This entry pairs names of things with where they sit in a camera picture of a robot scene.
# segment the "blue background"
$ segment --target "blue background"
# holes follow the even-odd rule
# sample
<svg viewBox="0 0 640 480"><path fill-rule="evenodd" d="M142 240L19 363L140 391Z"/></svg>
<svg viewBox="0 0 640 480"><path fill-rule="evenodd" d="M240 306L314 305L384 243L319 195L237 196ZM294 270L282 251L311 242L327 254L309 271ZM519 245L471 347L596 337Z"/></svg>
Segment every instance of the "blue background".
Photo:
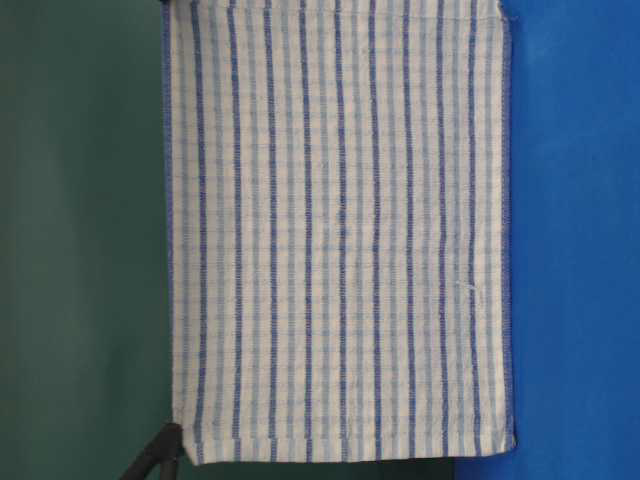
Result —
<svg viewBox="0 0 640 480"><path fill-rule="evenodd" d="M640 2L504 7L518 445L456 479L638 478Z"/></svg>

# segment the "light blue stripe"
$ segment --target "light blue stripe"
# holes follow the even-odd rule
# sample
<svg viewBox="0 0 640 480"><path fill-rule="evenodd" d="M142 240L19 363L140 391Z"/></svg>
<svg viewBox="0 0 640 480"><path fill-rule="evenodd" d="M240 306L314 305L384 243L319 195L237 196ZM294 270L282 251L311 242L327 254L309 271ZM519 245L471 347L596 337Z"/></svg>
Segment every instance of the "light blue stripe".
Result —
<svg viewBox="0 0 640 480"><path fill-rule="evenodd" d="M182 24L181 11L179 5L176 5L176 23ZM184 35L183 29L178 29L178 52L180 52L180 130L182 135L182 141L180 142L180 154L182 158L188 158L189 149L189 128L187 120L187 76L186 76L186 55L184 53ZM186 162L182 163L183 170L186 170ZM187 377L189 372L189 359L191 344L191 332L189 329L189 318L191 316L189 308L189 298L191 296L191 288L189 278L191 276L189 252L191 251L191 235L189 232L191 216L189 214L189 175L186 171L180 172L182 174L182 391L180 392L181 408L180 418L184 422L185 404L187 402Z"/></svg>
<svg viewBox="0 0 640 480"><path fill-rule="evenodd" d="M478 385L478 351L476 346L475 241L476 241L476 133L475 133L475 47L476 0L471 0L469 26L469 322L471 336L471 377L473 381L473 444L480 455L480 391Z"/></svg>
<svg viewBox="0 0 640 480"><path fill-rule="evenodd" d="M220 79L220 45L218 43L218 23L217 8L212 8L209 4L209 31L211 35L211 53L212 53L212 82L213 82L213 111L216 119L215 129L216 135L216 314L220 321L218 324L216 338L216 385L215 400L213 403L213 420L212 433L214 440L220 440L222 432L220 428L220 418L222 415L222 398L224 393L224 377L225 377L225 355L224 355L224 336L226 325L226 302L225 285L226 264L225 264L225 181L224 181L224 150L223 150L223 118L221 105L221 79ZM220 451L220 442L215 442L218 452Z"/></svg>
<svg viewBox="0 0 640 480"><path fill-rule="evenodd" d="M261 313L262 302L260 288L262 286L262 279L260 278L261 266L260 266L260 250L262 245L260 243L260 224L262 222L262 215L260 214L261 199L260 199L260 183L263 180L260 171L260 162L258 156L258 106L257 106L257 94L256 94L256 46L255 46L255 32L253 29L253 12L252 9L247 8L244 10L245 14L245 28L247 31L247 49L246 55L249 64L249 118L251 119L251 220L252 220L252 239L251 239L251 253L252 253L252 288L253 288L253 331L251 332L253 345L251 352L251 417L249 420L251 438L254 439L254 455L258 454L258 402L260 401L260 331L261 326Z"/></svg>
<svg viewBox="0 0 640 480"><path fill-rule="evenodd" d="M389 52L393 49L395 40L394 21L395 16L385 15L386 19L386 40ZM397 231L398 231L398 169L396 154L396 111L395 111L395 72L393 68L394 56L387 53L387 109L388 123L386 136L389 139L389 182L391 184L391 222L389 226L389 344L391 345L391 455L396 456L398 450L398 394L399 394L399 371L398 371L398 302L397 302Z"/></svg>
<svg viewBox="0 0 640 480"><path fill-rule="evenodd" d="M371 88L371 140L373 143L373 368L376 460L382 456L382 403L380 388L380 143L376 88L376 0L369 5L369 84Z"/></svg>
<svg viewBox="0 0 640 480"><path fill-rule="evenodd" d="M402 76L404 126L407 149L407 362L409 364L409 457L416 454L416 366L413 338L413 136L411 130L411 87L409 76L409 0L402 17Z"/></svg>
<svg viewBox="0 0 640 480"><path fill-rule="evenodd" d="M493 77L493 36L495 31L495 19L490 19L487 22L487 53L485 58L485 155L486 155L486 176L487 183L485 185L486 191L491 192L493 188L493 129L492 129L492 90L491 82ZM491 195L486 195L485 211L486 211L486 225L485 225L485 296L484 304L486 311L486 342L487 352L493 352L493 282L491 281L493 275L493 256L491 254L491 231L493 224L493 202L491 201ZM498 449L498 437L501 434L498 433L498 420L496 418L496 385L493 379L495 378L495 363L494 355L487 355L487 378L489 379L489 406L491 408L491 450L497 451Z"/></svg>
<svg viewBox="0 0 640 480"><path fill-rule="evenodd" d="M428 115L427 115L427 20L424 18L426 9L426 3L421 4L420 8L420 125L422 133L422 161L423 164L423 183L424 183L424 196L422 198L423 204L423 221L425 228L429 229L431 225L431 162L429 157L429 138L428 138ZM427 230L422 238L422 278L424 282L424 288L422 291L422 298L424 302L424 319L423 319L423 339L424 339L424 355L425 355L425 385L427 391L425 392L427 398L427 411L425 418L425 445L427 450L425 455L429 455L432 450L430 445L432 444L432 430L433 430L433 378L431 377L431 325L433 319L431 318L431 265L429 259L431 258L429 237L431 232Z"/></svg>
<svg viewBox="0 0 640 480"><path fill-rule="evenodd" d="M335 3L336 31L336 96L338 101L338 142L340 154L340 439L341 459L348 459L347 450L347 148L344 132L344 91L342 89L342 35L340 31L340 0Z"/></svg>
<svg viewBox="0 0 640 480"><path fill-rule="evenodd" d="M330 398L331 398L331 382L329 362L332 352L330 351L330 340L333 340L331 331L331 321L329 318L329 245L330 245L330 229L329 222L329 132L327 127L327 81L325 77L325 37L324 37L324 15L314 15L316 17L316 34L318 43L316 45L316 53L318 58L318 83L320 97L317 105L320 109L320 165L321 165L321 197L322 205L322 256L321 272L322 272L322 302L321 302L321 318L322 318L322 429L323 438L329 438L330 432ZM329 457L329 443L323 442L325 447L325 458Z"/></svg>
<svg viewBox="0 0 640 480"><path fill-rule="evenodd" d="M205 158L204 107L202 86L202 45L200 41L199 5L191 4L193 56L196 77L196 116L198 128L198 187L200 211L200 349L198 351L198 391L194 419L197 463L204 461L202 451L202 413L207 381L207 171Z"/></svg>
<svg viewBox="0 0 640 480"><path fill-rule="evenodd" d="M440 194L440 246L439 263L439 305L440 322L440 364L442 371L442 455L449 455L449 385L447 369L446 303L445 303L445 249L447 246L447 210L446 210L446 164L444 154L444 98L443 98L443 27L444 0L438 0L438 21L436 26L436 90L438 95L438 156L439 156L439 194Z"/></svg>
<svg viewBox="0 0 640 480"><path fill-rule="evenodd" d="M231 60L231 90L233 98L233 179L235 201L235 274L236 274L236 338L235 338L235 379L233 391L233 419L231 436L234 442L234 457L241 460L240 451L240 395L242 392L242 165L241 165L241 129L240 129L240 94L238 78L238 46L236 28L233 19L235 2L227 8L229 26L229 48Z"/></svg>
<svg viewBox="0 0 640 480"><path fill-rule="evenodd" d="M460 1L456 0L453 18L460 17ZM455 343L456 343L456 383L458 390L458 409L455 412L455 424L458 427L458 450L464 456L464 434L465 434L465 408L464 408L464 372L463 366L465 352L462 348L462 315L460 312L460 84L458 75L458 57L459 57L459 39L460 39L460 22L453 22L453 51L451 70L451 90L453 96L453 318L456 325Z"/></svg>
<svg viewBox="0 0 640 480"><path fill-rule="evenodd" d="M306 459L313 459L312 417L311 417L311 384L312 384L312 191L311 191L311 125L309 118L309 67L307 65L307 32L305 17L306 2L300 0L300 63L302 69L302 104L304 110L304 196L305 196L305 399L304 426L306 438Z"/></svg>
<svg viewBox="0 0 640 480"><path fill-rule="evenodd" d="M295 409L295 348L296 348L296 197L295 197L295 162L293 155L293 102L291 99L291 51L289 47L289 5L286 1L282 6L282 49L284 64L284 90L285 90L285 118L287 137L287 292L288 292L288 364L287 364L287 438L293 438L293 423ZM294 443L289 443L289 458L294 458Z"/></svg>
<svg viewBox="0 0 640 480"><path fill-rule="evenodd" d="M511 448L513 437L513 390L511 365L511 270L509 260L510 231L510 101L511 101L511 29L504 14L502 20L502 362L505 390L505 448Z"/></svg>
<svg viewBox="0 0 640 480"><path fill-rule="evenodd" d="M278 226L276 184L276 113L273 93L273 55L271 45L271 1L265 0L264 45L267 64L267 106L269 116L269 223L271 227L271 371L269 372L269 438L271 461L277 459L276 441L276 382L278 380Z"/></svg>
<svg viewBox="0 0 640 480"><path fill-rule="evenodd" d="M356 137L356 266L355 266L355 287L356 287L356 397L358 409L356 412L356 425L357 425L357 445L358 453L357 459L362 460L364 458L364 390L363 390L363 377L364 377L364 338L362 330L364 328L364 297L363 297L363 285L362 285L362 262L363 262L363 233L362 233L362 221L364 216L364 170L362 165L363 160L363 148L362 148L362 105L360 103L360 47L358 42L358 15L351 16L351 41L353 47L351 50L352 57L352 71L353 78L353 121Z"/></svg>

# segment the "blue stripe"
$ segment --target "blue stripe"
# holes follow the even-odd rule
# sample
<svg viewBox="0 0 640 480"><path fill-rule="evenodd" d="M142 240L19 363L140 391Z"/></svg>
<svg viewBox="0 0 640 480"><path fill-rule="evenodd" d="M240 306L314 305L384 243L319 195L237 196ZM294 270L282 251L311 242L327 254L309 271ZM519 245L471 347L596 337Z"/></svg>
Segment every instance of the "blue stripe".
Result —
<svg viewBox="0 0 640 480"><path fill-rule="evenodd" d="M202 45L198 3L191 4L191 26L193 28L193 54L196 75L196 114L198 122L198 186L200 189L200 351L198 353L198 393L194 420L197 463L203 463L202 412L207 379L207 172L205 161L204 108L202 88Z"/></svg>
<svg viewBox="0 0 640 480"><path fill-rule="evenodd" d="M386 38L386 52L384 52L384 62L387 65L387 110L388 110L388 124L386 135L389 142L389 178L385 183L390 184L391 198L390 198L390 224L386 228L389 234L389 254L387 255L388 268L389 268L389 345L391 348L391 368L390 368L390 396L391 396L391 437L398 437L398 387L399 387L399 371L398 371L398 302L397 302L397 236L398 236L398 175L397 175L397 155L396 155L396 112L395 112L395 72L394 62L396 54L393 50L395 41L394 32L394 15L385 15L386 19L386 32L384 37ZM398 442L392 441L391 452L389 454L393 457L397 455Z"/></svg>
<svg viewBox="0 0 640 480"><path fill-rule="evenodd" d="M336 0L334 15L336 30L336 94L338 97L338 142L340 153L340 438L342 461L347 451L347 149L344 138L344 91L342 88L342 34L340 31L340 0Z"/></svg>
<svg viewBox="0 0 640 480"><path fill-rule="evenodd" d="M219 318L226 318L226 302L225 296L225 284L226 284L226 263L225 263L225 195L224 195L224 150L223 150L223 116L222 116L222 95L220 91L222 89L220 79L220 45L218 42L218 22L217 22L217 8L213 8L209 4L209 31L211 35L211 52L212 52L212 81L213 81L213 110L215 114L216 125L219 128L215 129L216 135L216 229L217 229L217 241L216 241L216 287L217 287L217 301L216 301L216 313ZM216 386L215 386L215 400L213 404L213 419L212 419L212 433L214 440L220 440L221 428L220 417L222 415L222 399L224 393L224 377L225 377L225 324L226 322L217 322L218 331L216 339ZM216 448L219 448L220 442L215 442Z"/></svg>
<svg viewBox="0 0 640 480"><path fill-rule="evenodd" d="M443 10L444 0L438 0L438 21L436 26L436 89L438 95L438 153L440 177L440 248L438 252L439 261L439 306L438 316L440 321L440 363L442 370L442 455L449 454L449 387L447 372L447 335L445 317L445 248L447 245L447 211L445 207L445 156L444 156L444 99L443 99Z"/></svg>
<svg viewBox="0 0 640 480"><path fill-rule="evenodd" d="M404 130L407 145L407 346L409 354L409 457L416 455L416 364L413 338L413 136L409 86L409 0L402 17L402 72L404 77Z"/></svg>
<svg viewBox="0 0 640 480"><path fill-rule="evenodd" d="M505 448L511 448L513 438L513 390L511 365L511 270L509 261L509 168L510 168L510 100L511 100L511 29L502 14L502 361L505 391Z"/></svg>
<svg viewBox="0 0 640 480"><path fill-rule="evenodd" d="M240 460L240 393L242 389L242 170L240 163L240 95L238 79L238 47L233 20L234 2L227 8L231 55L231 90L233 98L233 177L235 189L235 269L236 269L236 341L233 419L231 436L235 440L234 456Z"/></svg>
<svg viewBox="0 0 640 480"><path fill-rule="evenodd" d="M164 178L167 192L167 260L169 276L169 321L171 332L175 334L173 308L173 130L171 128L171 16L168 3L162 4L162 114L164 130Z"/></svg>
<svg viewBox="0 0 640 480"><path fill-rule="evenodd" d="M475 292L475 241L476 241L476 124L475 124L475 48L476 48L476 0L471 0L469 31L469 322L471 330L471 376L473 378L473 443L475 454L480 455L480 390L478 385L478 351L476 346L476 292Z"/></svg>
<svg viewBox="0 0 640 480"><path fill-rule="evenodd" d="M354 122L355 122L355 137L356 137L356 362L357 362L357 375L356 375L356 389L357 389L357 412L356 425L357 425L357 438L358 453L356 459L362 460L364 458L364 390L363 390L363 370L364 370L364 352L363 352L363 334L364 328L364 298L363 298L363 285L362 285L362 261L363 261L363 249L362 249L362 219L364 216L364 171L363 171L363 152L362 152L362 105L360 103L360 47L358 46L358 15L351 16L351 41L352 45L352 72L353 72L353 103L354 103Z"/></svg>
<svg viewBox="0 0 640 480"><path fill-rule="evenodd" d="M313 459L311 438L311 247L312 247L312 205L311 205L311 125L309 116L309 71L307 65L307 33L305 1L300 1L300 63L302 67L302 104L304 109L304 198L305 198L305 398L304 430L307 440L307 461Z"/></svg>
<svg viewBox="0 0 640 480"><path fill-rule="evenodd" d="M425 228L431 226L431 161L429 156L429 139L428 139L428 116L427 116L427 20L425 18L426 4L421 4L420 18L420 123L422 133L422 161L423 161L423 223ZM425 232L422 240L422 277L424 288L422 298L424 301L425 316L423 319L423 340L424 340L424 356L425 356L425 383L427 391L427 411L425 418L425 455L430 456L432 450L429 445L432 443L433 430L433 378L431 377L431 281L430 281L430 231Z"/></svg>
<svg viewBox="0 0 640 480"><path fill-rule="evenodd" d="M265 1L264 45L267 56L267 103L269 110L269 194L271 224L271 372L269 389L269 438L271 461L277 459L276 437L276 384L278 374L278 225L276 184L276 112L273 94L273 54L271 45L271 2Z"/></svg>
<svg viewBox="0 0 640 480"><path fill-rule="evenodd" d="M376 460L382 456L380 398L380 142L376 90L376 0L369 5L369 83L371 87L371 136L373 143L373 365L375 396Z"/></svg>

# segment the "white towel with blue stripes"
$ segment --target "white towel with blue stripes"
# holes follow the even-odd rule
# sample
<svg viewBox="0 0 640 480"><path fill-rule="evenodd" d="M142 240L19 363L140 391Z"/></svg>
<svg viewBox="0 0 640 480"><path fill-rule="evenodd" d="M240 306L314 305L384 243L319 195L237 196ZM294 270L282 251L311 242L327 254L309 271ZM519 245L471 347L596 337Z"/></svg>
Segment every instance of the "white towel with blue stripes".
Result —
<svg viewBox="0 0 640 480"><path fill-rule="evenodd" d="M514 446L496 0L169 0L173 418L195 464Z"/></svg>

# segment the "fabric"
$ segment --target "fabric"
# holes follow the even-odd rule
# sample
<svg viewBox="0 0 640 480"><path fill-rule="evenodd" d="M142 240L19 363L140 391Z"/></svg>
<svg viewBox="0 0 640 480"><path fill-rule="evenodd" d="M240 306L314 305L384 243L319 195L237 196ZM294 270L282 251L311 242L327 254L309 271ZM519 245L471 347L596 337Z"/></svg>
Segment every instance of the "fabric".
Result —
<svg viewBox="0 0 640 480"><path fill-rule="evenodd" d="M164 29L192 461L512 448L497 2L172 0Z"/></svg>

